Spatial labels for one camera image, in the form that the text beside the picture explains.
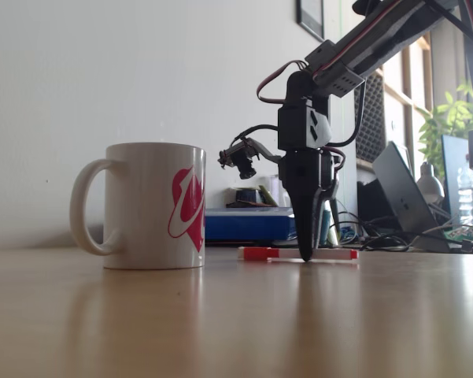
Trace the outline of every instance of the black cable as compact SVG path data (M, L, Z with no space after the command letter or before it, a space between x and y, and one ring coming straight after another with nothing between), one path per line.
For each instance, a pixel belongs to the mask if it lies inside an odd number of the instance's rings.
M373 243L373 241L375 241L375 240L392 239L394 242L396 242L397 244L401 244L401 246L403 247L403 249L399 250L400 252L405 252L409 249L409 244L407 242L405 242L401 238L396 237L393 234L380 235L378 232L376 232L375 229L377 228L377 226L375 226L374 224L371 224L371 223L368 223L368 222L362 222L362 221L361 222L353 222L353 221L350 221L350 220L344 220L342 222L338 222L337 224L358 224L358 225L362 226L363 228L372 229L372 231L374 231L376 233L376 235L378 235L378 236L376 237L376 239L372 239L370 241L370 243ZM387 250L384 246L378 247L376 249L377 250Z
M350 211L341 211L338 213L338 215L342 215L342 214L348 214L354 217L355 219L357 219L358 221L360 220L360 218L357 215L355 215L354 213L351 213Z
M397 246L375 246L375 247L372 247L372 246L369 246L369 244L373 243L374 241L380 241L380 240L384 240L384 239L390 239L390 240L393 240L393 241L397 241L399 244L401 244L401 246L397 245ZM395 235L381 235L380 237L376 238L376 239L371 239L369 241L367 241L363 246L361 246L359 248L359 250L366 250L367 248L370 248L369 250L381 250L383 252L408 252L409 251L409 248L411 246L406 243L403 239L395 236Z
M342 222L331 224L331 226L329 228L333 228L333 227L338 226L340 224L357 224L357 225L362 226L362 227L365 227L365 225L366 225L366 223L363 223L363 222L354 222L354 221L351 221L351 220L344 220Z
M329 147L344 147L348 146L351 142L355 140L357 135L359 134L360 127L362 126L362 118L364 117L364 102L365 102L365 88L366 88L366 82L364 81L360 85L360 97L359 97L359 111L357 113L357 123L355 124L355 129L353 130L352 136L350 136L346 141L344 142L332 142L328 143L327 145Z
M368 220L365 223L374 224L374 223L379 223L379 222L383 222L383 221L395 221L396 219L397 219L397 217L395 217L394 215L385 215L384 217L379 217L379 218Z
M232 142L229 146L232 146L233 144L235 144L235 142L238 140L238 139L241 139L241 138L244 138L246 137L248 134L251 134L253 132L256 132L257 130L274 130L274 131L278 131L278 127L277 126L273 126L271 124L259 124L257 126L253 126L251 128L247 128L244 132L240 133Z
M473 42L473 31L466 24L464 24L461 20L451 14L445 7L441 6L435 0L423 1L437 13L441 14L446 20L448 20L457 28L459 28L462 33L464 33Z
M362 247L360 248L360 250L366 249L367 247L370 246L370 244L372 244L372 243L374 243L378 240L384 240L384 239L387 239L391 236L402 236L402 235L421 236L421 237L428 238L428 239L441 240L442 242L456 244L456 245L459 245L459 246L462 245L462 242L458 242L456 240L450 240L450 239L447 239L447 238L442 238L442 237L439 237L439 236L425 234L423 232L400 231L400 232L394 232L392 234L381 235L381 236L378 236L377 238L371 239L371 240L367 241L365 244L363 244Z

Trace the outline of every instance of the laptop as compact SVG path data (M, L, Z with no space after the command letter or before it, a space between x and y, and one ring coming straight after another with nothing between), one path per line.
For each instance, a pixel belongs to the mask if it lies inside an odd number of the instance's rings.
M407 149L397 146L394 142L390 142L372 163L372 168L402 231L424 232L437 227L438 223L416 185L409 170L410 166ZM440 230L431 232L430 235L444 238ZM446 241L430 238L418 239L414 247L439 253L451 252Z

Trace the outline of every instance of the red logo on mug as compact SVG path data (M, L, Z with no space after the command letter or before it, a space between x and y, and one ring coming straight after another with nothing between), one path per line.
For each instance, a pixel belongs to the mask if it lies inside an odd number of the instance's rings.
M172 183L175 208L168 223L168 234L179 238L187 233L198 250L205 238L205 189L194 174L194 167L180 169Z

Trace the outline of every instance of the green leaves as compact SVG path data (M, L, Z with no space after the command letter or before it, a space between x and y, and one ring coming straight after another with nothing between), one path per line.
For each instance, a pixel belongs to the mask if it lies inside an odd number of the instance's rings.
M456 91L473 97L470 82L462 83ZM448 103L434 107L432 115L424 109L416 108L416 111L425 119L425 123L419 129L419 141L426 146L419 149L419 152L434 165L436 176L440 178L444 177L442 135L466 139L468 132L473 130L473 103L464 100L454 101L449 92L446 92L445 96Z
M449 103L449 104L453 104L453 96L451 95L451 93L449 93L448 91L445 93L446 95L446 101Z

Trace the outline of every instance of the computer monitor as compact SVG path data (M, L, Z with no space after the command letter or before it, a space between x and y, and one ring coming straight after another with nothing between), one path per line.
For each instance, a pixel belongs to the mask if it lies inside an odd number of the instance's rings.
M454 217L460 211L458 196L458 170L465 164L465 155L469 153L469 142L455 136L442 136L442 156L444 158L445 192L447 211Z

